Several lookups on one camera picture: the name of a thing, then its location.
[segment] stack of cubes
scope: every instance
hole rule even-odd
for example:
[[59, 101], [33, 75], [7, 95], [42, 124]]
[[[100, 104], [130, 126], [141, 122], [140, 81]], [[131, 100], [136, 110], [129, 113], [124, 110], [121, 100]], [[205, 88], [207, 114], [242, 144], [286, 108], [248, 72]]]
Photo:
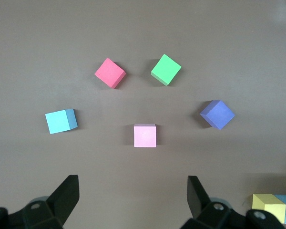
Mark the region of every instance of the stack of cubes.
[[253, 194], [252, 209], [268, 211], [286, 224], [286, 195]]

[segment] yellow cube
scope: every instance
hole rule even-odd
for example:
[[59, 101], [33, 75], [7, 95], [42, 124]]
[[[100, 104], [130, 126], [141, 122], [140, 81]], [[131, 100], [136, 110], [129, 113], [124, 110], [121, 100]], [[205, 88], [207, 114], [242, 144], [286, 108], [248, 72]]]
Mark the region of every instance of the yellow cube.
[[272, 194], [253, 194], [252, 209], [268, 211], [285, 223], [286, 204]]

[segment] gray table surface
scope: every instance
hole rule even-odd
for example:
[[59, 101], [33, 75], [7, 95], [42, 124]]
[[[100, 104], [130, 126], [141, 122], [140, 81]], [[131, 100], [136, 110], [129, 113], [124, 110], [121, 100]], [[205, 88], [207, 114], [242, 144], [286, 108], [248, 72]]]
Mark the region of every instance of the gray table surface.
[[[169, 86], [150, 71], [166, 53]], [[116, 89], [94, 76], [111, 58]], [[235, 118], [209, 128], [223, 100]], [[45, 113], [79, 128], [50, 135]], [[157, 148], [133, 124], [157, 124]], [[78, 174], [66, 229], [178, 229], [188, 175], [244, 214], [286, 194], [286, 0], [0, 0], [0, 206], [10, 213]]]

